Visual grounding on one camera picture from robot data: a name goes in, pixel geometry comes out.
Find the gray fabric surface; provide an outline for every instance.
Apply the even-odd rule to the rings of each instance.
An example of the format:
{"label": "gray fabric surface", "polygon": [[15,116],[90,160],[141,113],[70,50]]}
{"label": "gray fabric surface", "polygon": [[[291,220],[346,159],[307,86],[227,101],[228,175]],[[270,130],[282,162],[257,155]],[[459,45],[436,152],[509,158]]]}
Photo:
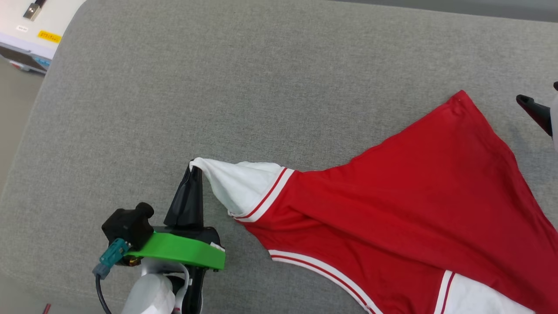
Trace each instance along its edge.
{"label": "gray fabric surface", "polygon": [[[102,222],[145,201],[162,224],[191,158],[324,169],[460,89],[556,225],[558,154],[514,98],[552,98],[557,51],[554,23],[314,0],[88,0],[2,196],[0,267],[47,300],[100,313],[91,269]],[[204,313],[363,312],[327,279],[271,262],[208,185],[204,203],[227,248]],[[103,282],[114,312],[137,277],[117,268]]]}
{"label": "gray fabric surface", "polygon": [[433,11],[558,22],[556,0],[339,0]]}

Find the green mount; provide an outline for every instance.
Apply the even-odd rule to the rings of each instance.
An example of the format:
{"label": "green mount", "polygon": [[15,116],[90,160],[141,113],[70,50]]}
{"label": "green mount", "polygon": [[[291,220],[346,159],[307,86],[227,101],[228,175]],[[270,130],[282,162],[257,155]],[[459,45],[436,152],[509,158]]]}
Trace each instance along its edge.
{"label": "green mount", "polygon": [[225,267],[225,252],[202,241],[167,233],[154,232],[141,250],[129,251],[126,256],[177,261],[218,270]]}

